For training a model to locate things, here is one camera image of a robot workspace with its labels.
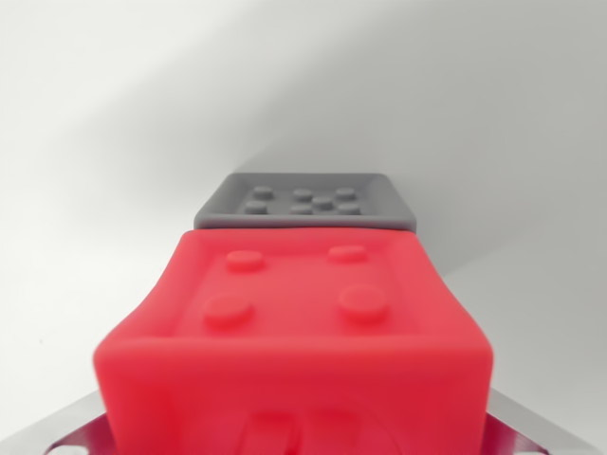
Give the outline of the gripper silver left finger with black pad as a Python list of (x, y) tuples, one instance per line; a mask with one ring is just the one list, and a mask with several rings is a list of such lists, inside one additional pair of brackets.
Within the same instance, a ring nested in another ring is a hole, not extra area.
[(1, 453), (51, 454), (59, 447), (80, 454), (116, 454), (98, 391), (11, 435), (1, 442)]

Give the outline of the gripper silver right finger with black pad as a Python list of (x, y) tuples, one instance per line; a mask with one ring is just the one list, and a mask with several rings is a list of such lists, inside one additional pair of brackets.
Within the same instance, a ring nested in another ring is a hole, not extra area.
[(492, 389), (482, 454), (600, 454), (580, 437)]

